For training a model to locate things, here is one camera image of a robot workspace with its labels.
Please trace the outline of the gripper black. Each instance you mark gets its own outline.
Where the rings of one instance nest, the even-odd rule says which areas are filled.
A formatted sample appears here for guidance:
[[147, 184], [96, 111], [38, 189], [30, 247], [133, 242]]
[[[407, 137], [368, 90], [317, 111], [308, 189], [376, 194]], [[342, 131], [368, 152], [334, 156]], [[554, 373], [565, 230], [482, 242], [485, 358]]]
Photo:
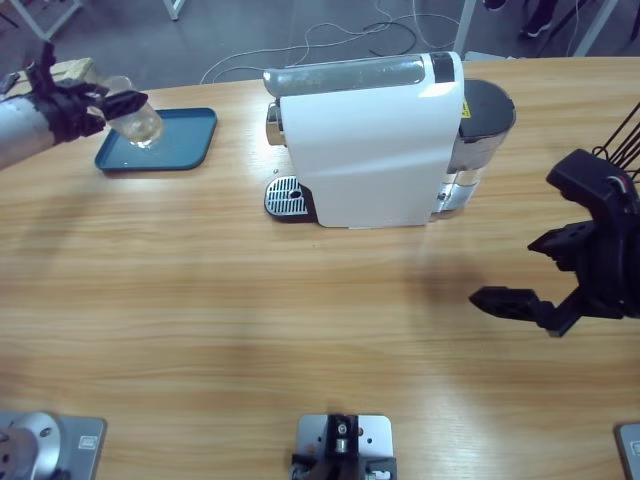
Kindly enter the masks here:
[[[578, 279], [589, 302], [588, 312], [597, 317], [639, 316], [639, 213], [634, 207], [620, 201], [592, 205], [588, 212], [593, 222], [549, 230], [527, 246], [550, 257], [560, 271], [576, 271], [586, 252]], [[532, 289], [485, 286], [469, 300], [486, 314], [535, 323], [557, 338], [582, 317], [581, 300], [574, 293], [555, 306]]]
[[[110, 96], [108, 93], [108, 88], [88, 82], [54, 85], [52, 89], [36, 87], [34, 106], [46, 119], [54, 142], [68, 143], [101, 132], [106, 121], [134, 114], [148, 100], [147, 94], [134, 90]], [[89, 113], [90, 107], [97, 107], [106, 121], [100, 115]]]

